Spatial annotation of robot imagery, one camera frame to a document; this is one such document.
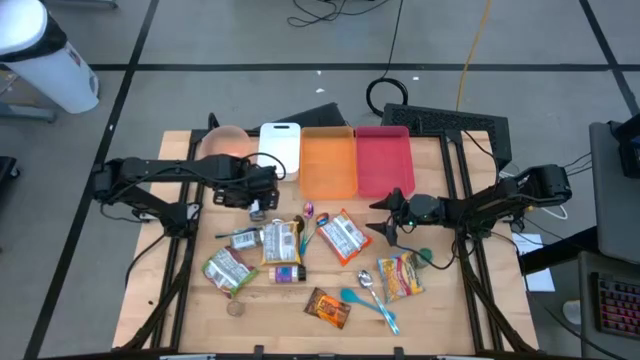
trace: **orange tray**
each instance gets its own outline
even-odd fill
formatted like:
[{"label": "orange tray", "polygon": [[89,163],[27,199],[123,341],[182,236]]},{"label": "orange tray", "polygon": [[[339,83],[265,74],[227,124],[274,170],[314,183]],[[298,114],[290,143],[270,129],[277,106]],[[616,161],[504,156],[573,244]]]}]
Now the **orange tray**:
[{"label": "orange tray", "polygon": [[358,177],[353,128],[302,128],[300,190],[309,200],[350,199],[356,194]]}]

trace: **red tray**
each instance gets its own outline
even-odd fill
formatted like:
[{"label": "red tray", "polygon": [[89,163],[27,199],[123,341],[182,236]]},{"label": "red tray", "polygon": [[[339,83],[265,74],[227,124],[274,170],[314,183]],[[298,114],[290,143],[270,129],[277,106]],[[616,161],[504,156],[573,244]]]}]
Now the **red tray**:
[{"label": "red tray", "polygon": [[409,129],[404,126],[359,126],[356,162],[362,197],[383,198],[396,187],[407,196],[416,188]]}]

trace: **snack bag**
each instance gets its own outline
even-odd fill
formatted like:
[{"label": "snack bag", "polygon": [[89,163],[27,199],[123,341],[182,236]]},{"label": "snack bag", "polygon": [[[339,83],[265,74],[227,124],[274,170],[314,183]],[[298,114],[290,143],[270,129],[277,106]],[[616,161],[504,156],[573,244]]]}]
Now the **snack bag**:
[{"label": "snack bag", "polygon": [[391,259],[378,259],[386,303],[424,291],[410,258],[407,251]]},{"label": "snack bag", "polygon": [[245,264],[236,250],[225,246],[202,265],[202,272],[231,299],[258,274],[258,269]]},{"label": "snack bag", "polygon": [[231,247],[242,251],[262,245],[262,230],[248,231],[231,235]]},{"label": "snack bag", "polygon": [[347,265],[362,249],[373,242],[370,236],[358,229],[344,209],[316,232],[333,249],[342,266]]},{"label": "snack bag", "polygon": [[347,305],[327,295],[324,291],[315,288],[311,298],[304,308],[304,312],[320,319],[327,320],[331,325],[342,329],[351,311],[351,305]]},{"label": "snack bag", "polygon": [[262,265],[300,264],[298,223],[272,223],[264,226]]}]

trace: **black keyboard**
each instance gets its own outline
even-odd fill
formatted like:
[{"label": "black keyboard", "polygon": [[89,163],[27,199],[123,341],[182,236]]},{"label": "black keyboard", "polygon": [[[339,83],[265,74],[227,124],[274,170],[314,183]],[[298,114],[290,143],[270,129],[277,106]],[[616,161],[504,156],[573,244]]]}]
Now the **black keyboard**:
[{"label": "black keyboard", "polygon": [[601,273],[591,277],[597,329],[640,339],[640,285]]}]

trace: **yellow snack bag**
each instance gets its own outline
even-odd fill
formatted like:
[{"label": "yellow snack bag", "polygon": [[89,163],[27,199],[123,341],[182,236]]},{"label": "yellow snack bag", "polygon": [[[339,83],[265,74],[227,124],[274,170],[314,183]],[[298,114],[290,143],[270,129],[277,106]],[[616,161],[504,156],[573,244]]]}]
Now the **yellow snack bag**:
[{"label": "yellow snack bag", "polygon": [[296,221],[264,226],[262,265],[300,264],[300,234]]},{"label": "yellow snack bag", "polygon": [[387,303],[424,291],[410,256],[410,252],[404,252],[391,259],[378,259]]}]

